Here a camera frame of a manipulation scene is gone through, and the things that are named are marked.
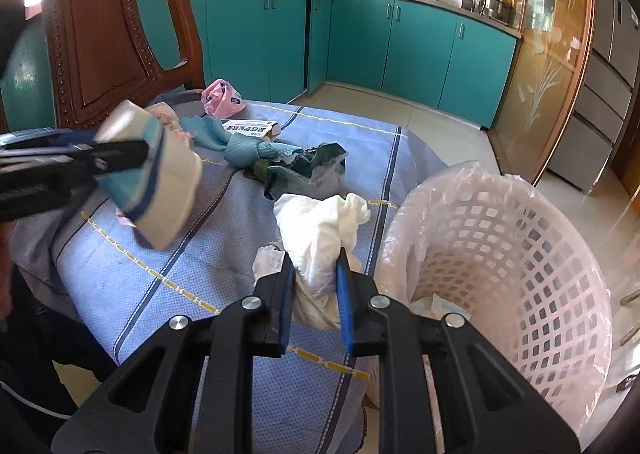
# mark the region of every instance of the silver screw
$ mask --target silver screw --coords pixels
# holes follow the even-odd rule
[[[255,295],[250,295],[249,297],[245,297],[242,299],[242,307],[244,309],[256,309],[262,305],[262,301],[259,297]]]
[[[109,167],[109,164],[107,164],[107,162],[105,162],[101,158],[95,158],[94,165],[95,165],[95,167],[97,167],[101,171],[105,171],[107,169],[107,167]]]
[[[444,317],[444,322],[450,328],[462,328],[465,325],[465,318],[460,313],[447,313]]]
[[[374,308],[382,309],[389,306],[389,304],[391,304],[391,301],[385,295],[374,295],[373,297],[371,297],[369,304]]]
[[[179,330],[187,327],[189,323],[189,319],[184,315],[176,315],[175,317],[171,317],[169,321],[169,328]]]

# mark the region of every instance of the white cable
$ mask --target white cable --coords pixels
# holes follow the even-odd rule
[[[2,389],[8,392],[12,397],[14,397],[16,400],[18,400],[19,402],[22,402],[24,405],[28,405],[29,407],[34,408],[35,410],[39,410],[40,412],[48,414],[49,416],[53,416],[54,418],[60,418],[61,420],[68,420],[69,418],[71,418],[71,416],[69,416],[68,414],[60,414],[59,412],[53,412],[52,410],[45,409],[44,407],[40,407],[39,405],[34,404],[33,402],[25,400],[17,392],[15,392],[11,387],[7,386],[4,382],[0,382],[0,386],[2,387]]]

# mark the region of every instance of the plastic basket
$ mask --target plastic basket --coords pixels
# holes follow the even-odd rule
[[[470,322],[578,433],[609,370],[609,292],[569,220],[517,177],[468,163],[414,189],[385,235],[382,293],[433,293]]]

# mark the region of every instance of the black pants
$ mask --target black pants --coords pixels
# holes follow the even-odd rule
[[[14,269],[12,296],[14,310],[0,326],[0,380],[34,404],[60,414],[73,414],[76,404],[52,362],[92,371],[101,382],[113,373],[116,364],[86,326],[39,303],[18,269]],[[12,413],[11,407],[19,416],[14,412],[3,423],[4,417]],[[0,452],[39,452],[32,443],[35,438],[24,437],[24,428],[17,424],[20,418],[47,446],[64,423],[0,394]]]

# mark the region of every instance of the person's hand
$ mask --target person's hand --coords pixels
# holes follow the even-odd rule
[[[0,224],[0,319],[13,309],[11,302],[11,255],[9,253],[10,223]]]

